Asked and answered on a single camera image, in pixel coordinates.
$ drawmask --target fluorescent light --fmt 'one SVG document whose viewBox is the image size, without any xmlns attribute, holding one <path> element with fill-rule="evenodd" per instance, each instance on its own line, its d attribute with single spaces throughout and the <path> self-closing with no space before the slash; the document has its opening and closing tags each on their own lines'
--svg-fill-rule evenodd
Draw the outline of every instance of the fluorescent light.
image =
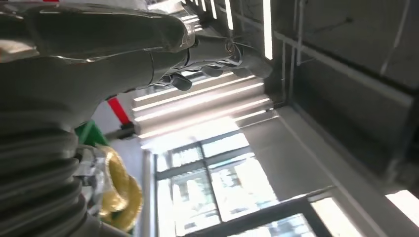
<svg viewBox="0 0 419 237">
<path fill-rule="evenodd" d="M 195 101 L 192 101 L 190 103 L 185 103 L 185 104 L 182 104 L 182 105 L 173 106 L 173 107 L 170 107 L 170 108 L 165 109 L 165 110 L 160 110 L 160 111 L 156 111 L 154 113 L 146 114 L 144 116 L 136 117 L 135 121 L 140 122 L 140 121 L 145 121 L 145 120 L 148 120 L 148 119 L 157 118 L 157 117 L 160 117 L 160 116 L 163 116 L 163 115 L 167 115 L 167 114 L 170 114 L 170 113 L 173 113 L 173 112 L 177 112 L 179 110 L 187 109 L 187 108 L 190 108 L 190 107 L 193 107 L 193 106 L 196 106 L 196 105 L 201 105 L 203 103 L 208 103 L 208 102 L 211 102 L 211 101 L 214 101 L 214 100 L 217 100 L 217 99 L 221 99 L 221 98 L 224 98 L 224 97 L 229 96 L 229 95 L 233 95 L 233 94 L 237 94 L 237 93 L 240 93 L 240 92 L 243 92 L 243 91 L 246 91 L 246 90 L 250 90 L 252 88 L 256 88 L 256 87 L 262 86 L 262 85 L 263 85 L 263 82 L 260 82 L 260 83 L 245 86 L 245 87 L 242 87 L 242 88 L 239 88 L 239 89 L 230 90 L 230 91 L 227 91 L 227 92 L 224 92 L 224 93 L 220 93 L 218 95 L 208 96 L 208 97 L 203 98 L 201 100 L 195 100 Z"/>
<path fill-rule="evenodd" d="M 265 37 L 265 57 L 272 59 L 271 0 L 263 0 L 263 32 Z"/>
<path fill-rule="evenodd" d="M 184 20 L 189 20 L 189 19 L 195 18 L 195 17 L 198 17 L 198 16 L 197 15 L 189 15 L 189 16 L 183 16 L 180 19 L 182 21 L 184 21 Z"/>
<path fill-rule="evenodd" d="M 386 197 L 399 208 L 413 223 L 419 226 L 419 199 L 407 190 Z"/>
<path fill-rule="evenodd" d="M 153 97 L 158 96 L 158 95 L 164 95 L 164 94 L 167 94 L 169 92 L 176 91 L 176 90 L 177 90 L 177 88 L 170 88 L 170 89 L 162 90 L 162 91 L 159 91 L 159 92 L 156 92 L 156 93 L 153 93 L 153 94 L 137 97 L 134 100 L 135 101 L 146 100 L 146 99 L 153 98 Z"/>
<path fill-rule="evenodd" d="M 255 113 L 251 113 L 251 114 L 248 114 L 248 115 L 245 115 L 245 116 L 241 116 L 241 117 L 235 118 L 234 119 L 234 122 L 237 122 L 237 121 L 240 121 L 240 120 L 244 120 L 244 119 L 247 119 L 247 118 L 256 116 L 256 115 L 260 115 L 260 114 L 263 114 L 265 112 L 266 112 L 265 110 L 261 110 L 261 111 L 255 112 Z"/>
<path fill-rule="evenodd" d="M 216 77 L 216 78 L 208 78 L 208 79 L 200 80 L 200 81 L 194 82 L 192 85 L 199 85 L 199 84 L 202 84 L 202 83 L 205 83 L 205 82 L 208 82 L 208 81 L 212 81 L 212 80 L 215 80 L 215 79 L 223 78 L 223 77 L 226 77 L 226 76 L 229 76 L 229 75 L 233 75 L 233 73 L 229 72 L 229 73 L 225 73 L 225 74 L 223 74 L 219 77 Z M 177 88 L 170 88 L 170 89 L 162 90 L 162 91 L 159 91 L 159 92 L 156 92 L 156 93 L 153 93 L 153 94 L 144 95 L 144 96 L 141 96 L 141 97 L 137 97 L 134 100 L 135 101 L 142 101 L 142 100 L 150 99 L 150 98 L 153 98 L 153 97 L 156 97 L 156 96 L 159 96 L 159 95 L 164 95 L 164 94 L 167 94 L 167 93 L 170 93 L 170 92 L 173 92 L 173 91 L 177 91 Z"/>
<path fill-rule="evenodd" d="M 236 111 L 239 111 L 239 110 L 257 105 L 257 104 L 261 104 L 261 103 L 266 102 L 268 100 L 269 100 L 269 98 L 266 98 L 266 99 L 254 101 L 254 102 L 251 102 L 251 103 L 248 103 L 248 104 L 245 104 L 245 105 L 236 106 L 236 107 L 231 108 L 229 110 L 224 110 L 224 111 L 212 114 L 210 116 L 191 119 L 191 120 L 181 122 L 181 123 L 178 123 L 178 124 L 175 124 L 175 125 L 172 125 L 172 126 L 167 126 L 167 127 L 157 129 L 157 130 L 154 130 L 154 131 L 151 131 L 151 132 L 147 132 L 147 133 L 144 133 L 142 135 L 139 135 L 138 137 L 139 138 L 147 138 L 147 137 L 163 134 L 163 133 L 166 133 L 166 132 L 174 131 L 174 130 L 177 130 L 177 129 L 180 129 L 180 128 L 190 127 L 194 124 L 198 124 L 198 123 L 208 121 L 208 120 L 211 120 L 211 119 L 215 119 L 215 118 L 218 118 L 218 117 L 226 116 L 230 113 L 233 113 L 233 112 L 236 112 Z"/>
<path fill-rule="evenodd" d="M 207 79 L 204 79 L 204 80 L 199 80 L 199 81 L 194 82 L 193 85 L 199 85 L 199 84 L 202 84 L 202 83 L 205 83 L 205 82 L 208 82 L 208 81 L 224 78 L 224 77 L 227 77 L 227 76 L 230 76 L 230 75 L 233 75 L 233 73 L 232 72 L 225 73 L 225 74 L 223 74 L 219 77 L 216 77 L 216 78 L 207 78 Z"/>
<path fill-rule="evenodd" d="M 190 24 L 190 23 L 197 22 L 197 21 L 199 21 L 199 18 L 195 18 L 195 19 L 192 19 L 192 20 L 187 20 L 187 21 L 184 21 L 183 23 Z"/>
<path fill-rule="evenodd" d="M 166 8 L 172 7 L 173 5 L 175 5 L 176 3 L 180 1 L 181 0 L 167 0 L 163 2 L 158 2 L 156 4 L 148 6 L 148 9 L 149 10 L 155 10 L 155 9 L 165 10 Z"/>
<path fill-rule="evenodd" d="M 211 9 L 212 9 L 212 17 L 217 19 L 217 12 L 215 11 L 215 3 L 214 0 L 211 0 Z"/>
<path fill-rule="evenodd" d="M 228 28 L 230 30 L 233 30 L 233 17 L 231 16 L 230 0 L 225 0 L 225 9 L 226 9 L 226 12 L 227 12 Z"/>
<path fill-rule="evenodd" d="M 151 108 L 151 107 L 154 107 L 154 106 L 162 105 L 162 104 L 169 103 L 169 102 L 176 101 L 176 100 L 180 100 L 180 99 L 183 99 L 183 98 L 186 98 L 186 97 L 189 97 L 189 96 L 193 96 L 193 95 L 201 94 L 203 92 L 207 92 L 207 91 L 210 91 L 210 90 L 221 88 L 221 87 L 226 86 L 226 85 L 231 85 L 231 84 L 234 84 L 234 83 L 238 83 L 240 81 L 244 81 L 244 80 L 247 80 L 247 79 L 250 79 L 250 78 L 254 78 L 254 76 L 250 76 L 250 77 L 247 77 L 247 78 L 240 78 L 240 79 L 229 81 L 229 82 L 226 82 L 226 83 L 223 83 L 223 84 L 210 86 L 208 88 L 193 91 L 193 92 L 183 94 L 183 95 L 178 95 L 178 96 L 175 96 L 175 97 L 172 97 L 172 98 L 168 98 L 166 100 L 161 100 L 161 101 L 157 101 L 157 102 L 150 103 L 150 104 L 147 104 L 147 105 L 139 106 L 139 107 L 133 108 L 132 110 L 138 112 L 138 111 L 145 110 L 145 109 L 148 109 L 148 108 Z"/>
<path fill-rule="evenodd" d="M 205 0 L 201 0 L 202 10 L 207 11 L 207 6 L 205 6 Z"/>
</svg>

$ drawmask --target wall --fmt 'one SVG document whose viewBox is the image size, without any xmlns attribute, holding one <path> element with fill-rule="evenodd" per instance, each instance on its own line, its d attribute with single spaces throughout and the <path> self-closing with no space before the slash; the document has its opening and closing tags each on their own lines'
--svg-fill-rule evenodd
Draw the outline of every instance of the wall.
<svg viewBox="0 0 419 237">
<path fill-rule="evenodd" d="M 332 185 L 279 118 L 242 130 L 279 200 Z"/>
</svg>

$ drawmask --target ceiling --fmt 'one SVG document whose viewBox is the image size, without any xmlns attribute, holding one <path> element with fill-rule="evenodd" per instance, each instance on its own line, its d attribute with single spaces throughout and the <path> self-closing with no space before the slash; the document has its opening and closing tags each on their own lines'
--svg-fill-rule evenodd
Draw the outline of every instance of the ceiling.
<svg viewBox="0 0 419 237">
<path fill-rule="evenodd" d="M 277 107 L 292 105 L 378 177 L 414 186 L 418 176 L 403 174 L 419 162 L 419 2 L 205 0 L 206 11 L 185 2 L 204 29 L 272 51 L 265 92 Z"/>
</svg>

